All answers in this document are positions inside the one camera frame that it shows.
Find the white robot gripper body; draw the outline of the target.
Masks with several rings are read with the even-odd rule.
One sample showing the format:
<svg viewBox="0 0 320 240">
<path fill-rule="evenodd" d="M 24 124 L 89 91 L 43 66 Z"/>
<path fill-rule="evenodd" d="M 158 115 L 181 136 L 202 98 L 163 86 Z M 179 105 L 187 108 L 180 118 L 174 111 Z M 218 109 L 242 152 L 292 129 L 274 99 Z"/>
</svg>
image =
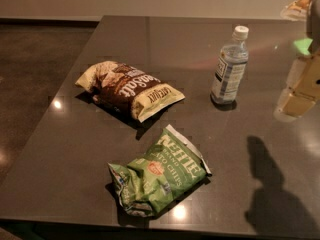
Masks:
<svg viewBox="0 0 320 240">
<path fill-rule="evenodd" d="M 286 84 L 289 89 L 296 89 L 298 87 L 309 86 L 308 73 L 309 73 L 310 57 L 298 57 L 293 61 L 290 68 Z"/>
</svg>

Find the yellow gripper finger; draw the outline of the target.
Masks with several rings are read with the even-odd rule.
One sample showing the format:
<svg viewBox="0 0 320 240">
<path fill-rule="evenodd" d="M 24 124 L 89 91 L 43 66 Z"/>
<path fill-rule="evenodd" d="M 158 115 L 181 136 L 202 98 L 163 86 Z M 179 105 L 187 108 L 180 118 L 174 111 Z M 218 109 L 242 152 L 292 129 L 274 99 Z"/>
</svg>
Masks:
<svg viewBox="0 0 320 240">
<path fill-rule="evenodd" d="M 309 86 L 282 90 L 274 111 L 274 117 L 281 122 L 292 122 L 312 109 L 320 100 L 320 54 L 310 57 Z"/>
</svg>

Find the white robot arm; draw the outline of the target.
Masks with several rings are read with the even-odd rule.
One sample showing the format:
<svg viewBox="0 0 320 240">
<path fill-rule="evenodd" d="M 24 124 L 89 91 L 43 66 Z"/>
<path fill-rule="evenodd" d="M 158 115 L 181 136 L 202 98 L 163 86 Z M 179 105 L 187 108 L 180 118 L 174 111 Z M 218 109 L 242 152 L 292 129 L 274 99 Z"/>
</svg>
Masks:
<svg viewBox="0 0 320 240">
<path fill-rule="evenodd" d="M 277 120 L 292 122 L 320 100 L 320 0 L 295 0 L 281 11 L 281 16 L 305 21 L 306 34 L 311 39 L 309 55 L 300 55 L 293 61 L 274 111 Z"/>
</svg>

